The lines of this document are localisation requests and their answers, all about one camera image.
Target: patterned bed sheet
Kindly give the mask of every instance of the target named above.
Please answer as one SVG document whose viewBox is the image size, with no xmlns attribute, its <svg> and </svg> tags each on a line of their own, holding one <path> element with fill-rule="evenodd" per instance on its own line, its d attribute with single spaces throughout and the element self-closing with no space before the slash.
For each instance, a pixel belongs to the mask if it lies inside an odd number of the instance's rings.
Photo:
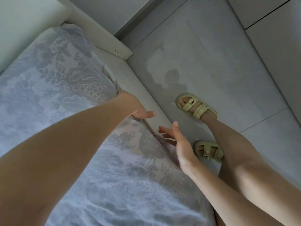
<svg viewBox="0 0 301 226">
<path fill-rule="evenodd" d="M 118 84 L 75 25 L 42 33 L 0 76 L 0 156 Z M 47 221 L 54 225 L 216 225 L 212 206 L 173 163 L 175 149 L 127 118 Z"/>
</svg>

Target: cabinet door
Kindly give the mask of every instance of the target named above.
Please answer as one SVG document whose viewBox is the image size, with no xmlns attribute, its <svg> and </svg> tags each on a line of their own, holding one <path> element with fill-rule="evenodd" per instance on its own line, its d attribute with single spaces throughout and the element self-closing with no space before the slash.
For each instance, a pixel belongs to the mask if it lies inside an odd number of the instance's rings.
<svg viewBox="0 0 301 226">
<path fill-rule="evenodd" d="M 301 123 L 301 0 L 290 0 L 246 30 Z"/>
<path fill-rule="evenodd" d="M 246 29 L 287 0 L 228 0 Z"/>
</svg>

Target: headboard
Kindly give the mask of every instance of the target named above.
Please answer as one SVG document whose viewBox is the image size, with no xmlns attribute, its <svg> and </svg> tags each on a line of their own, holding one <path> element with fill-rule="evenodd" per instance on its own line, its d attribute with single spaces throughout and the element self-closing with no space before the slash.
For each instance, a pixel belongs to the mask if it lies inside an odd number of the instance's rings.
<svg viewBox="0 0 301 226">
<path fill-rule="evenodd" d="M 0 72 L 44 30 L 69 22 L 96 47 L 123 60 L 132 52 L 69 0 L 1 0 Z"/>
</svg>

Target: leaf pattern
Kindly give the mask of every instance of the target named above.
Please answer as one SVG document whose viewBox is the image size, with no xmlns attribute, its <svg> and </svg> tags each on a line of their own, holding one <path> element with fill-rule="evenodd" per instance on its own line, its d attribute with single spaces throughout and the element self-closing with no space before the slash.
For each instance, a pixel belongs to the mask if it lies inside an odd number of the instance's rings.
<svg viewBox="0 0 301 226">
<path fill-rule="evenodd" d="M 42 33 L 0 76 L 0 155 L 42 129 L 114 98 L 118 85 L 110 72 L 93 58 L 79 27 L 63 25 Z M 173 146 L 127 118 L 46 225 L 216 225 L 208 200 L 175 160 Z"/>
</svg>

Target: floral pattern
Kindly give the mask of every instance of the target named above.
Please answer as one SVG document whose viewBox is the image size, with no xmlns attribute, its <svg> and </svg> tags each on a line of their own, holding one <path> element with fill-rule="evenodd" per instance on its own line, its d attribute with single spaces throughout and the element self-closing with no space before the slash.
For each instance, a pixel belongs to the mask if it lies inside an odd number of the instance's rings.
<svg viewBox="0 0 301 226">
<path fill-rule="evenodd" d="M 114 77 L 75 25 L 41 34 L 0 76 L 0 155 L 117 95 Z M 130 117 L 102 144 L 47 221 L 54 225 L 215 225 L 174 162 L 175 149 Z"/>
</svg>

